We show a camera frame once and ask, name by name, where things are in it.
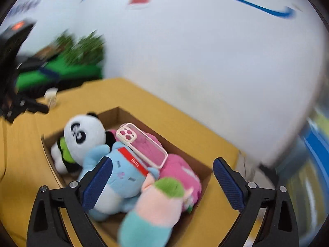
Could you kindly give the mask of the black white panda plush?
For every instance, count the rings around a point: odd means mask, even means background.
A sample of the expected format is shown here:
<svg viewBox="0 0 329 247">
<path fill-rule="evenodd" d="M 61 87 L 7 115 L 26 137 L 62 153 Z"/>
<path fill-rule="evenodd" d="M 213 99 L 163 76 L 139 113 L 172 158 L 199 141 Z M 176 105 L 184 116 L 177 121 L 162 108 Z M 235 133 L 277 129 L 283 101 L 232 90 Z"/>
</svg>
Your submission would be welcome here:
<svg viewBox="0 0 329 247">
<path fill-rule="evenodd" d="M 112 147 L 116 141 L 113 132 L 104 128 L 95 113 L 76 115 L 50 149 L 55 169 L 61 175 L 74 174 L 81 170 L 88 151 L 104 144 Z"/>
</svg>

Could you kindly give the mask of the blue plush with red headband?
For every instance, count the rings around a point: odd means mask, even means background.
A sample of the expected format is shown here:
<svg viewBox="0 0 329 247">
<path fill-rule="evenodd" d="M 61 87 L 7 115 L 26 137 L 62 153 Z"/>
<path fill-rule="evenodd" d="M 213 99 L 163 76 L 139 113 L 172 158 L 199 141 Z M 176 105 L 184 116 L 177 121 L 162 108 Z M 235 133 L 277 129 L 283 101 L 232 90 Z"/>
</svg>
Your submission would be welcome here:
<svg viewBox="0 0 329 247">
<path fill-rule="evenodd" d="M 112 147 L 104 144 L 88 151 L 78 179 L 92 171 L 103 157 L 111 159 L 113 170 L 94 208 L 88 211 L 89 216 L 99 222 L 110 215 L 131 211 L 142 186 L 154 183 L 160 176 L 158 169 L 146 166 L 129 147 L 115 142 Z"/>
</svg>

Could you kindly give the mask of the small pink doll plush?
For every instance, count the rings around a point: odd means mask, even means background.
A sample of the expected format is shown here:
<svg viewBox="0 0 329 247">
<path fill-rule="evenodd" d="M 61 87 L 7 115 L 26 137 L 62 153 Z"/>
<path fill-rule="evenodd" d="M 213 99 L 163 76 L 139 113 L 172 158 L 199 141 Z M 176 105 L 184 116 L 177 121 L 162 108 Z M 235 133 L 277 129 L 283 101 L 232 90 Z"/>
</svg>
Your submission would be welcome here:
<svg viewBox="0 0 329 247">
<path fill-rule="evenodd" d="M 183 206 L 193 193 L 172 177 L 142 186 L 133 210 L 128 212 L 118 231 L 120 246 L 166 246 Z"/>
</svg>

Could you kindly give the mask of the pink plush bear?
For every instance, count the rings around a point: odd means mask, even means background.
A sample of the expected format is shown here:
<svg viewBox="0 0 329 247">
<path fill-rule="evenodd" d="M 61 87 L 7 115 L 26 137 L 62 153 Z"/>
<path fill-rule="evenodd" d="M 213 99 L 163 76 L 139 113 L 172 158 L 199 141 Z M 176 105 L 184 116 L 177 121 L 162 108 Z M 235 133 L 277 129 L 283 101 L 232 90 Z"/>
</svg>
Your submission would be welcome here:
<svg viewBox="0 0 329 247">
<path fill-rule="evenodd" d="M 199 177 L 182 157 L 177 154 L 169 154 L 164 166 L 159 172 L 160 176 L 158 179 L 172 177 L 179 180 L 186 190 L 193 188 L 193 193 L 188 200 L 188 204 L 183 206 L 183 211 L 186 211 L 190 206 L 194 206 L 202 191 L 201 182 Z"/>
</svg>

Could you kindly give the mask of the clear pink phone case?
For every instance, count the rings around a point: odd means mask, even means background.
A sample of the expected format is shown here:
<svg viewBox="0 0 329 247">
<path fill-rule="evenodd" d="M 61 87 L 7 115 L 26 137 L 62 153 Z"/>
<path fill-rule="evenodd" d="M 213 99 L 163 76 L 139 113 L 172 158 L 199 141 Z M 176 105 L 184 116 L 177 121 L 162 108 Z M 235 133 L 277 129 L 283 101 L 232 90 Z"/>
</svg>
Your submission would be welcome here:
<svg viewBox="0 0 329 247">
<path fill-rule="evenodd" d="M 120 126 L 115 135 L 148 165 L 159 170 L 164 166 L 168 158 L 166 150 L 133 123 Z"/>
</svg>

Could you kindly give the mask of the white paper cup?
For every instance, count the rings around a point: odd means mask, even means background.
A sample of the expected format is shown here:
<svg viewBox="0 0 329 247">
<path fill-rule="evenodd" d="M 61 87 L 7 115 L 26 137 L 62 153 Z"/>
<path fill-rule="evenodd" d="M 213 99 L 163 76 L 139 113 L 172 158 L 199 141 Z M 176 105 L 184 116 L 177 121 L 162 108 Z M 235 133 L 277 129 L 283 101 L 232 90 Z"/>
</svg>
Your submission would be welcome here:
<svg viewBox="0 0 329 247">
<path fill-rule="evenodd" d="M 58 88 L 52 87 L 46 90 L 44 98 L 49 108 L 54 108 L 57 104 Z"/>
</svg>

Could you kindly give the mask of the green table cloth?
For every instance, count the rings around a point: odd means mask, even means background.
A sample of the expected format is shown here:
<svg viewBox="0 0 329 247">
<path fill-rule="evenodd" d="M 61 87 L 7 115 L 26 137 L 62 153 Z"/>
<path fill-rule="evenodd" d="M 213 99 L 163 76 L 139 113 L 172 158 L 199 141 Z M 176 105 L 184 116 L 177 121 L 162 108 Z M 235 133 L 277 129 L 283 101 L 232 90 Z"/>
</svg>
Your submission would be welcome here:
<svg viewBox="0 0 329 247">
<path fill-rule="evenodd" d="M 101 79 L 102 67 L 99 65 L 68 65 L 62 56 L 49 61 L 46 65 L 32 71 L 19 74 L 16 88 L 25 91 L 32 87 L 49 83 L 59 83 L 64 80 Z"/>
</svg>

